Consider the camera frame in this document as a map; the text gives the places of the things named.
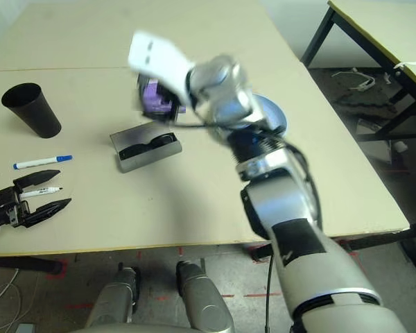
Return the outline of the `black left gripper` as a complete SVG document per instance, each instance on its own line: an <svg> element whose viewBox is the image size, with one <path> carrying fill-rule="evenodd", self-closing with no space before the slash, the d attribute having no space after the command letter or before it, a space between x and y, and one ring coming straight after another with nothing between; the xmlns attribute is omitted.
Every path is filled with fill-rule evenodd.
<svg viewBox="0 0 416 333"><path fill-rule="evenodd" d="M13 183L15 186L40 185L59 173L60 170L38 171L15 179ZM70 198L53 201L30 213L28 203L20 198L22 193L22 189L18 187L7 187L0 190L0 227L11 225L12 227L30 228L51 218L71 202Z"/></svg>

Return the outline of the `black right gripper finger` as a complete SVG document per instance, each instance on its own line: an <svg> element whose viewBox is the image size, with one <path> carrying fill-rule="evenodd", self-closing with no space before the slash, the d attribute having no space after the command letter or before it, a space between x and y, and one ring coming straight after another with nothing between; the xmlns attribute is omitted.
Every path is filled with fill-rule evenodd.
<svg viewBox="0 0 416 333"><path fill-rule="evenodd" d="M146 92L148 90L150 79L142 74L137 76L137 91L139 95L139 104L141 106L142 115L144 117L149 117L149 111L147 110L147 105L145 101Z"/></svg>
<svg viewBox="0 0 416 333"><path fill-rule="evenodd" d="M164 120L175 122L181 106L179 98L165 87L161 88L160 94L162 96L162 105L166 108L163 116Z"/></svg>

